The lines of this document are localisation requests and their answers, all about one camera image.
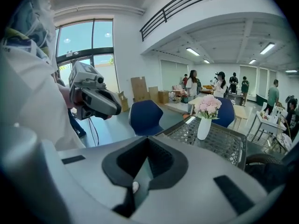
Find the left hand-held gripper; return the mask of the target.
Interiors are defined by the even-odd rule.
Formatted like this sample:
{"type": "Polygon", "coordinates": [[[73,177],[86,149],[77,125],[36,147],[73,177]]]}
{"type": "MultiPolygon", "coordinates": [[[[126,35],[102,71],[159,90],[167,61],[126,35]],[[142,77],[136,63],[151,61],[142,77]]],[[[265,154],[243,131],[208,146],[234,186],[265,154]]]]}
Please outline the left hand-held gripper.
{"type": "Polygon", "coordinates": [[[103,76],[91,65],[76,61],[69,76],[70,100],[77,109],[77,118],[95,116],[108,119],[121,113],[116,93],[106,89],[103,76]]]}

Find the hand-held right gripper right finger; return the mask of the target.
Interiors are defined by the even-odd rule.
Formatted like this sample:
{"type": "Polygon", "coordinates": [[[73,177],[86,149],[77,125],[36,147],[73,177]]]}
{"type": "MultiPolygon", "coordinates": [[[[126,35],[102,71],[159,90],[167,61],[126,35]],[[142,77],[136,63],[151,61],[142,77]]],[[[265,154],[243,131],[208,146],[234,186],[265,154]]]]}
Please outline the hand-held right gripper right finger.
{"type": "Polygon", "coordinates": [[[220,224],[238,216],[215,178],[226,176],[253,203],[267,196],[260,183],[219,155],[166,137],[154,140],[183,153],[189,163],[184,177],[170,189],[150,190],[132,215],[141,224],[220,224]]]}

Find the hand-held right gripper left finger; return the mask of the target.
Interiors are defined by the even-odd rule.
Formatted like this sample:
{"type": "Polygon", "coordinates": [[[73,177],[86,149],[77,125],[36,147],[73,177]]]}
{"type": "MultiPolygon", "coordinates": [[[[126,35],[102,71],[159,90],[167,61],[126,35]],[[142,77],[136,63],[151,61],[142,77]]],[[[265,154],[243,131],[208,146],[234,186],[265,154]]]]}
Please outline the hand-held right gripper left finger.
{"type": "Polygon", "coordinates": [[[149,224],[135,208],[132,177],[117,157],[147,142],[135,137],[105,146],[57,152],[41,142],[41,217],[49,224],[149,224]]]}

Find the pink flowers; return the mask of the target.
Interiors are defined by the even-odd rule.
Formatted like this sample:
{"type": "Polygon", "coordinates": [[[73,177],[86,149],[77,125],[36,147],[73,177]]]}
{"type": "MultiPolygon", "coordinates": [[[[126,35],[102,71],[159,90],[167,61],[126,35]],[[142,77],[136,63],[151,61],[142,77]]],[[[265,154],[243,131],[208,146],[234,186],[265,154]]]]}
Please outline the pink flowers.
{"type": "Polygon", "coordinates": [[[195,105],[195,111],[198,117],[204,119],[218,119],[218,111],[222,102],[214,95],[207,95],[200,99],[195,105]]]}

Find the person's left forearm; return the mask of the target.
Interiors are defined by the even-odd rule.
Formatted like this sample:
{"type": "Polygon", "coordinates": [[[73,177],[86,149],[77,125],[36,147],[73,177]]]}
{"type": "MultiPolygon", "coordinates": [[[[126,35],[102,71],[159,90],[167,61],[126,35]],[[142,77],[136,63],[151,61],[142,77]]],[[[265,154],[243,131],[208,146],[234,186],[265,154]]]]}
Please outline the person's left forearm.
{"type": "Polygon", "coordinates": [[[67,108],[73,108],[74,103],[71,102],[71,100],[70,100],[70,89],[67,87],[64,87],[60,84],[57,84],[57,86],[58,86],[60,93],[62,94],[62,96],[64,98],[67,108]]]}

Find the open cardboard box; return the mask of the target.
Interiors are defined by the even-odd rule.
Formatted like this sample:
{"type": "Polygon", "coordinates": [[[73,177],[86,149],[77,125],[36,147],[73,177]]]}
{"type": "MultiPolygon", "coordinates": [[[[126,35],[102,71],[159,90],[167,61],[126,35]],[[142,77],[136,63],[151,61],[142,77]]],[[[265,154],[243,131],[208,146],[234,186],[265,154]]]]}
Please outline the open cardboard box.
{"type": "Polygon", "coordinates": [[[121,111],[126,112],[129,110],[128,99],[125,97],[124,92],[120,92],[118,94],[119,99],[121,101],[121,111]]]}

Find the flat cardboard box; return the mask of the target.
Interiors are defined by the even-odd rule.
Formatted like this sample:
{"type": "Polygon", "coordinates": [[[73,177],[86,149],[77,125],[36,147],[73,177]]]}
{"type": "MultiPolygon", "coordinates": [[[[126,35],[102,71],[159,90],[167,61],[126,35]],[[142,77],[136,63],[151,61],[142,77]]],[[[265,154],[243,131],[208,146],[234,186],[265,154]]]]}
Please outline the flat cardboard box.
{"type": "Polygon", "coordinates": [[[145,77],[131,78],[131,85],[133,91],[133,102],[139,102],[150,99],[150,94],[147,89],[145,77]]]}

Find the blue chair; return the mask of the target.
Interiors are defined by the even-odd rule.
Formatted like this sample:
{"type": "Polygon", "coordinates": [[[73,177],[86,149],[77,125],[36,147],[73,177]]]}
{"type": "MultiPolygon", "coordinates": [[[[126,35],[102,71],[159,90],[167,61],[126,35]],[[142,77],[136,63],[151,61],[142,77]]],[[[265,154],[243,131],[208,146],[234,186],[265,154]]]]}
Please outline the blue chair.
{"type": "Polygon", "coordinates": [[[235,111],[233,104],[227,98],[217,97],[221,101],[221,106],[218,110],[218,119],[213,119],[212,123],[227,128],[235,119],[235,111]]]}
{"type": "Polygon", "coordinates": [[[139,101],[130,108],[129,124],[136,136],[154,136],[164,130],[159,124],[163,113],[154,101],[139,101]]]}

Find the brown cardboard box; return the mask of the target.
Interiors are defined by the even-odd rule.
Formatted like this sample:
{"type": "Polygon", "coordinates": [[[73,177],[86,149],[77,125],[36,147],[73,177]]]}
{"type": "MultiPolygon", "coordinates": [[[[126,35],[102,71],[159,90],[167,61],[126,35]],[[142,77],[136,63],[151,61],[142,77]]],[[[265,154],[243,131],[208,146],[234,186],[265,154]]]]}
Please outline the brown cardboard box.
{"type": "Polygon", "coordinates": [[[157,86],[149,87],[150,99],[157,104],[167,104],[169,102],[169,92],[166,90],[159,90],[157,86]]]}

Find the wicker glass-topped table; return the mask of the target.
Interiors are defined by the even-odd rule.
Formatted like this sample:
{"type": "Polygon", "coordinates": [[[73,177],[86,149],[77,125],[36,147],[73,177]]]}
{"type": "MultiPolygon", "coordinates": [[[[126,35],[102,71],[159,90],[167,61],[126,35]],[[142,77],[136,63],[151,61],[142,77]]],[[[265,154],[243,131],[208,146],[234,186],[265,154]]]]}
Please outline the wicker glass-topped table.
{"type": "Polygon", "coordinates": [[[184,144],[207,149],[244,170],[247,151],[246,136],[212,123],[207,137],[204,140],[199,140],[197,132],[200,121],[200,118],[190,116],[156,136],[171,138],[184,144]]]}

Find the white printed t-shirt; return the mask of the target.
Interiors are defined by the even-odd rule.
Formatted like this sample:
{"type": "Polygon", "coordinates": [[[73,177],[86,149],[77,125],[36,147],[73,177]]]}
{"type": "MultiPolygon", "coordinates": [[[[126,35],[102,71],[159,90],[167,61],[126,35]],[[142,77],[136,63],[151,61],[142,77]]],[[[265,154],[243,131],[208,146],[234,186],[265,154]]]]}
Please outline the white printed t-shirt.
{"type": "Polygon", "coordinates": [[[0,123],[19,124],[56,150],[83,148],[55,79],[56,28],[50,0],[23,0],[0,41],[0,123]]]}

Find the black wicker chair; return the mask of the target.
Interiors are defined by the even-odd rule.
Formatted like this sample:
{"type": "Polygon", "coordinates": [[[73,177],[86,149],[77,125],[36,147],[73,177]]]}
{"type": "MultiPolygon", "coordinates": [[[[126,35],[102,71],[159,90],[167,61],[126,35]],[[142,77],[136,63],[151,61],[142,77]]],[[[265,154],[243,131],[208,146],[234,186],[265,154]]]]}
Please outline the black wicker chair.
{"type": "Polygon", "coordinates": [[[244,171],[255,178],[270,193],[286,183],[289,168],[270,154],[253,154],[246,158],[244,171]]]}

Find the white cart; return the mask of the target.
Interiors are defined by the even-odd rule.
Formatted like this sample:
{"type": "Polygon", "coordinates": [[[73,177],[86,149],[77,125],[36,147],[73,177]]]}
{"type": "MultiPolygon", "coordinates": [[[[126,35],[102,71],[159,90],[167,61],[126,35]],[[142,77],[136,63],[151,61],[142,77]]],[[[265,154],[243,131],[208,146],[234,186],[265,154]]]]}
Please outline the white cart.
{"type": "Polygon", "coordinates": [[[273,108],[270,115],[268,114],[268,110],[266,112],[263,110],[256,111],[253,123],[246,137],[249,138],[251,142],[259,142],[263,134],[268,135],[268,137],[276,137],[279,132],[287,130],[284,124],[286,116],[286,109],[278,106],[273,108]]]}

